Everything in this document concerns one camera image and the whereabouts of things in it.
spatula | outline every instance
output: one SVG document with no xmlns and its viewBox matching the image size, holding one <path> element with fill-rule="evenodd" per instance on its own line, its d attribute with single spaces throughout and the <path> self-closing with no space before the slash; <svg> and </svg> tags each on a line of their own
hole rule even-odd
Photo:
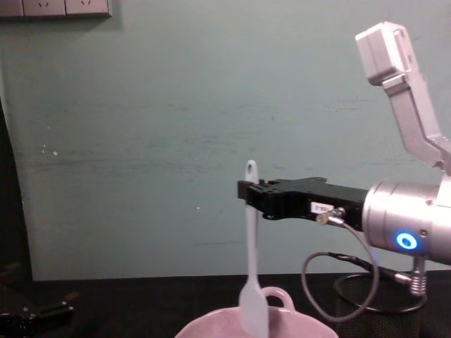
<svg viewBox="0 0 451 338">
<path fill-rule="evenodd" d="M 259 183 L 259 171 L 253 160 L 247 162 L 245 179 Z M 269 338 L 268 301 L 257 276 L 258 215 L 257 209 L 246 204 L 248 275 L 240 293 L 240 320 L 243 330 L 253 338 Z"/>
</svg>

sticker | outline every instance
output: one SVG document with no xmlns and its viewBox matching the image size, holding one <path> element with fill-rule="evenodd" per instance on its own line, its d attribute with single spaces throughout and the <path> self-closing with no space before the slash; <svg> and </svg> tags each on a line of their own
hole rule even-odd
<svg viewBox="0 0 451 338">
<path fill-rule="evenodd" d="M 323 203 L 318 203 L 318 202 L 310 203 L 310 212 L 311 213 L 325 213 L 325 212 L 331 211 L 333 209 L 335 209 L 335 207 L 330 204 L 323 204 Z"/>
</svg>

black table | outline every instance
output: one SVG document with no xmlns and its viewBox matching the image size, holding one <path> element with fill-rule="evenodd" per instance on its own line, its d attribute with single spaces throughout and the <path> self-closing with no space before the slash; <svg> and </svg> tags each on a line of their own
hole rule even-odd
<svg viewBox="0 0 451 338">
<path fill-rule="evenodd" d="M 319 303 L 334 313 L 332 285 L 341 275 L 311 274 L 309 284 Z M 429 302 L 421 310 L 421 337 L 451 337 L 451 271 L 428 274 Z M 262 286 L 278 286 L 293 298 L 299 312 L 321 320 L 306 300 L 299 275 L 263 275 Z M 171 338 L 209 311 L 237 305 L 245 276 L 167 277 L 128 280 L 35 282 L 27 296 L 52 303 L 78 292 L 75 315 L 67 327 L 46 338 Z M 280 305 L 270 299 L 271 305 Z"/>
</svg>

